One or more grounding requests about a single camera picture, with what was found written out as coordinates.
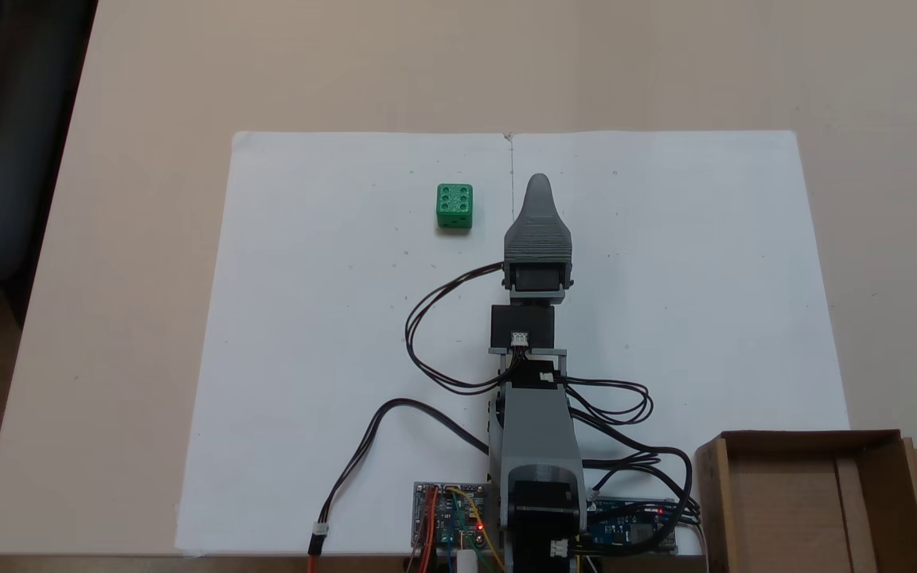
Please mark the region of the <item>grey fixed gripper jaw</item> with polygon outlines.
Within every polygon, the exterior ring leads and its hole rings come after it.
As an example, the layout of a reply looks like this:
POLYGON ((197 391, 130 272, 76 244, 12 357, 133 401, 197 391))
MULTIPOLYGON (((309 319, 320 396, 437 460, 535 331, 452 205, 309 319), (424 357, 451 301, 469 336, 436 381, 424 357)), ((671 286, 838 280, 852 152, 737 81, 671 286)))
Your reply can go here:
POLYGON ((560 218, 544 173, 525 187, 521 210, 505 234, 505 263, 572 263, 572 234, 560 218))

